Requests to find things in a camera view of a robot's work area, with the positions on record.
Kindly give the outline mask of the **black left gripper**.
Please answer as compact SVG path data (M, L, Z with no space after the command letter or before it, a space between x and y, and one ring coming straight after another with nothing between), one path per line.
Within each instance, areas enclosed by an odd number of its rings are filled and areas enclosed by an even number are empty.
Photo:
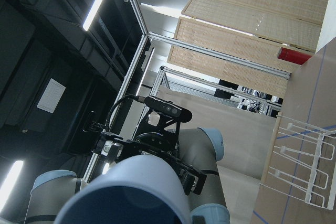
M102 154L109 163L151 154L167 162L178 176L184 193L200 195L207 185L207 134L205 132L142 133L124 140L110 132L102 132L93 153Z

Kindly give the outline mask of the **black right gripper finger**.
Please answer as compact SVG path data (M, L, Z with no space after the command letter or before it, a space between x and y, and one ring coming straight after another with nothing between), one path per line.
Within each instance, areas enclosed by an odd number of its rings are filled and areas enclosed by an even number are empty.
M192 224L205 224L204 216L192 216Z

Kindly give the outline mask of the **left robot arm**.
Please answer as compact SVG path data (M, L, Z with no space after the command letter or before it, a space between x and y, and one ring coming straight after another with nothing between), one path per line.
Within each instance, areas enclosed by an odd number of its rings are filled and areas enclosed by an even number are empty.
M69 170L39 175L25 223L229 223L216 164L224 156L221 132L185 129L179 141L181 159L206 174L200 194L186 195L167 161L142 153L89 184Z

